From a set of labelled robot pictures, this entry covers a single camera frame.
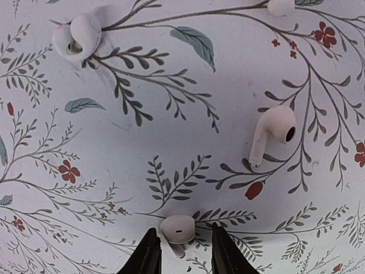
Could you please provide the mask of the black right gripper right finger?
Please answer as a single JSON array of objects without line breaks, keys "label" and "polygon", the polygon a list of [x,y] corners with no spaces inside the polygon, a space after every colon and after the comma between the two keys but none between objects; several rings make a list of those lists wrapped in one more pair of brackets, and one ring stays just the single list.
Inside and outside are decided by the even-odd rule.
[{"label": "black right gripper right finger", "polygon": [[224,227],[212,225],[212,273],[259,274],[247,261]]}]

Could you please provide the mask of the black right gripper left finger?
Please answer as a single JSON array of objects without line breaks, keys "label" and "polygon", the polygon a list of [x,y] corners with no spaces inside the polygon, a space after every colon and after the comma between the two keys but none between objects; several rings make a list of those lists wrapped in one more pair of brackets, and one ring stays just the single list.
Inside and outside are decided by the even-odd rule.
[{"label": "black right gripper left finger", "polygon": [[117,274],[161,274],[161,239],[155,228],[150,228]]}]

